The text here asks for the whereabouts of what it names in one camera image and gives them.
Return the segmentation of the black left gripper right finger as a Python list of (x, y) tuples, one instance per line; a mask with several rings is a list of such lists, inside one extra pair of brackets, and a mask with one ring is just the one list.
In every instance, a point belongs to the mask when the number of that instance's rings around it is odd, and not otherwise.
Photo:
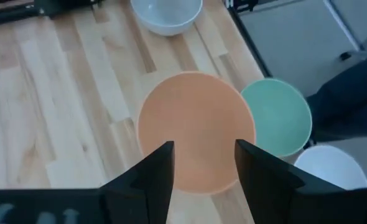
[(289, 223), (297, 190), (311, 194), (342, 190), (244, 139), (235, 141), (235, 163), (255, 223)]

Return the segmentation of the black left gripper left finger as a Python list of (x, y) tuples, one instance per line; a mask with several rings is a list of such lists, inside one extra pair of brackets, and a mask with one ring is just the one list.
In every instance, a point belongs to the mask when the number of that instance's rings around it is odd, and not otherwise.
[(101, 187), (105, 222), (165, 224), (174, 185), (174, 142), (167, 141)]

